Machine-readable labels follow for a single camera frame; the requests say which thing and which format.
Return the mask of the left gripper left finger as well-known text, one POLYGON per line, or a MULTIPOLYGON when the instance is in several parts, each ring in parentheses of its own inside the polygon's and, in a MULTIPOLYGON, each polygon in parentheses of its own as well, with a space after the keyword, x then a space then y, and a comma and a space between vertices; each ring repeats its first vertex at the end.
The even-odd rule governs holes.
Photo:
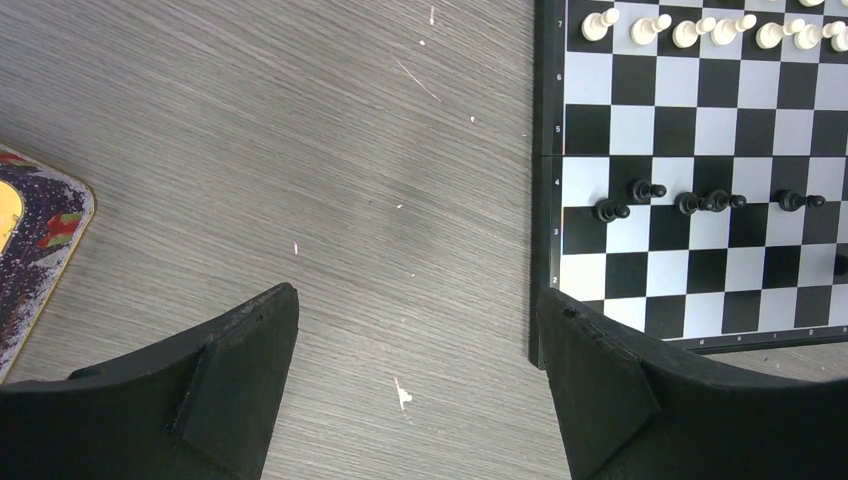
POLYGON ((1 389, 5 479, 257 479, 298 335, 288 283, 61 381, 1 389))

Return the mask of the black white chess board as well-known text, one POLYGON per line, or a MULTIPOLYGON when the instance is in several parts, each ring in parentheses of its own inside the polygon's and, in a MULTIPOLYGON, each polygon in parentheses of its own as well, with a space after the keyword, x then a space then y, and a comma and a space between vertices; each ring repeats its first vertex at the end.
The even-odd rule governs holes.
POLYGON ((534 57, 532 300, 703 353, 846 340, 845 2, 539 1, 534 57), (747 204, 675 207, 716 189, 747 204))

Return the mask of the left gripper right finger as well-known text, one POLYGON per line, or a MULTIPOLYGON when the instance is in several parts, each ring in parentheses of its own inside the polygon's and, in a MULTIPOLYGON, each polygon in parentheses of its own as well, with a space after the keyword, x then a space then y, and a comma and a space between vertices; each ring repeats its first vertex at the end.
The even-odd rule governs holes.
POLYGON ((555 289, 536 307, 575 479, 843 479, 847 383, 710 360, 555 289))

